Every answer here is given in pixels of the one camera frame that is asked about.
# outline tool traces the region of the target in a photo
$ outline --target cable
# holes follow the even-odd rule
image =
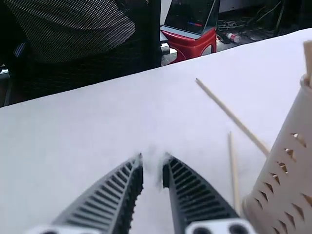
[[[220,32],[228,31],[229,29],[235,29],[238,27],[246,27],[246,24],[240,24],[238,25],[236,21],[225,21],[225,20],[218,20],[217,28]]]
[[[256,22],[259,22],[260,20],[262,20],[266,15],[268,15],[269,13],[271,13],[273,10],[275,10],[279,4],[281,4],[282,0],[279,1],[279,3],[270,11],[268,11],[267,13],[265,13],[263,16],[261,16]]]

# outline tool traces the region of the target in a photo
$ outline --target office chair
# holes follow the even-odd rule
[[[16,7],[17,2],[19,5],[32,4],[34,12],[21,12]],[[97,47],[94,46],[92,38],[98,35],[98,29],[83,28],[83,22],[92,19],[77,14],[85,1],[61,1],[66,9],[74,11],[62,13],[73,16],[68,27],[52,20],[42,20],[40,14],[52,15],[56,9],[49,6],[41,11],[38,8],[41,6],[36,6],[34,2],[38,1],[0,0],[0,22],[8,28],[4,38],[0,39],[0,60],[9,69],[13,89],[24,99],[64,92],[161,65],[160,0],[116,0],[117,9],[109,11],[105,4],[96,6],[97,9],[93,9],[95,12],[105,11],[109,14],[107,17],[122,13],[135,25],[133,34],[124,43],[105,52],[102,52],[102,47],[109,47],[110,39],[104,39]],[[85,44],[77,45],[76,39],[82,37],[82,32],[86,30],[91,36],[85,40]],[[126,30],[120,28],[114,32],[114,37],[123,37]],[[64,37],[67,37],[67,41],[70,37],[72,43],[63,43]],[[82,54],[80,48],[89,45],[95,49],[90,54]]]

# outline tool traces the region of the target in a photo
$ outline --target white plastic cup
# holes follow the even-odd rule
[[[260,234],[312,233],[312,89],[307,79],[301,79],[243,211]]]

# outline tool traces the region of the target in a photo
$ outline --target wooden stick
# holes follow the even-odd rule
[[[239,185],[238,185],[238,172],[237,172],[237,158],[233,148],[233,136],[229,132],[229,152],[231,158],[231,168],[232,168],[232,186],[234,194],[234,208],[238,215],[240,215],[240,199],[239,199]]]
[[[252,140],[253,143],[264,153],[269,156],[270,151],[267,147],[223,104],[199,79],[196,78],[197,84],[205,91],[205,93],[213,99],[216,104],[234,121],[234,123]]]
[[[312,40],[303,43],[304,54],[306,56],[307,78],[309,85],[312,87]]]

